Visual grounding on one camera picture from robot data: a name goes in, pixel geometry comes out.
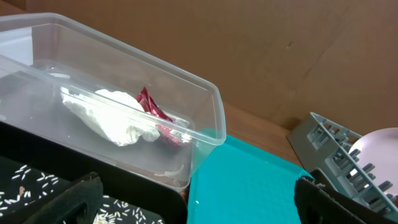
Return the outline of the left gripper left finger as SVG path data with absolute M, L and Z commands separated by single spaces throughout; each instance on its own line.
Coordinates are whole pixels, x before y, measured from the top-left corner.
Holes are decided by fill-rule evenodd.
M 96 172 L 90 172 L 61 191 L 6 215 L 6 224 L 92 224 L 102 197 L 101 179 Z

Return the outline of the white rice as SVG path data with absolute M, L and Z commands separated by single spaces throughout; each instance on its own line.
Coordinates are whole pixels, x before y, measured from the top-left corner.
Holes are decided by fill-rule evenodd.
M 27 165 L 1 169 L 1 218 L 58 192 L 69 181 Z M 94 224 L 164 224 L 159 215 L 109 195 L 102 196 Z

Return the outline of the white napkin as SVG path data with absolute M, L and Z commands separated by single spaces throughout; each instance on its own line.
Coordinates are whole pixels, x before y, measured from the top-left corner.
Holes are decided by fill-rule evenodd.
M 154 142 L 160 137 L 157 128 L 140 116 L 128 118 L 121 111 L 69 89 L 60 89 L 62 103 L 78 116 L 91 130 L 113 144 L 123 147 L 136 143 L 139 138 Z

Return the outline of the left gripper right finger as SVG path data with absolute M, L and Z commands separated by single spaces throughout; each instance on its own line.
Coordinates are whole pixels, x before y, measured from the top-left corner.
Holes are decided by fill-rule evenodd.
M 388 180 L 375 186 L 356 173 L 355 182 L 348 178 L 343 181 L 355 191 L 346 196 L 334 189 L 321 170 L 315 169 L 313 174 L 319 179 L 304 170 L 295 182 L 294 202 L 302 223 L 397 223 L 397 210 L 383 201 L 388 198 L 397 206 L 397 195 L 384 193 L 393 186 Z

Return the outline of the red snack wrapper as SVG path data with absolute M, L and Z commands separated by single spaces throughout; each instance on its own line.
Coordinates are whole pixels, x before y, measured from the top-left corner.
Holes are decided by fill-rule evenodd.
M 143 107 L 144 111 L 150 113 L 153 116 L 164 119 L 166 121 L 170 121 L 171 123 L 176 124 L 177 122 L 167 116 L 155 103 L 152 97 L 149 95 L 147 89 L 144 87 L 141 92 L 136 97 L 137 102 Z M 175 130 L 157 124 L 156 127 L 160 131 L 160 140 L 171 150 L 177 152 L 182 147 L 188 145 L 189 142 L 186 142 L 182 135 Z

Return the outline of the large pink plate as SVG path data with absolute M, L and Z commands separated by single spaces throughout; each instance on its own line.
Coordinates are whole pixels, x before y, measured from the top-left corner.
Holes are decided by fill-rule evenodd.
M 358 165 L 364 167 L 372 163 L 375 168 L 371 171 L 376 176 L 377 185 L 385 181 L 392 183 L 386 190 L 388 194 L 397 196 L 397 128 L 386 128 L 373 131 L 359 138 L 349 152 L 358 149 Z

